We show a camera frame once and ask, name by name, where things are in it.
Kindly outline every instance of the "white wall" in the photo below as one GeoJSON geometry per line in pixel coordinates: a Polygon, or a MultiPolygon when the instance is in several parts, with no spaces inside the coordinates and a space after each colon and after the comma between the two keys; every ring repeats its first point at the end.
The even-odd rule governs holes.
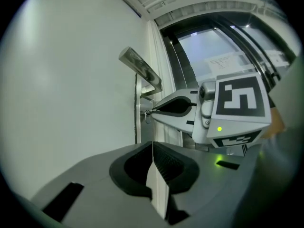
{"type": "Polygon", "coordinates": [[[30,199],[78,161],[134,143],[135,73],[147,22],[121,0],[27,0],[0,48],[0,162],[30,199]]]}
{"type": "Polygon", "coordinates": [[[299,55],[302,48],[302,43],[296,31],[291,27],[291,25],[269,16],[259,14],[255,15],[263,20],[266,24],[268,24],[271,28],[273,28],[283,38],[283,40],[287,43],[287,45],[295,53],[296,56],[299,55]]]}

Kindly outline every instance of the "white ceiling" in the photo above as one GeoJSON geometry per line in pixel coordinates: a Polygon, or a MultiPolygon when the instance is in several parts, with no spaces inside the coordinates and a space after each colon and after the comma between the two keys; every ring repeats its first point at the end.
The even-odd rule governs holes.
{"type": "Polygon", "coordinates": [[[251,11],[285,20],[274,0],[128,0],[159,28],[196,15],[216,11],[251,11]]]}

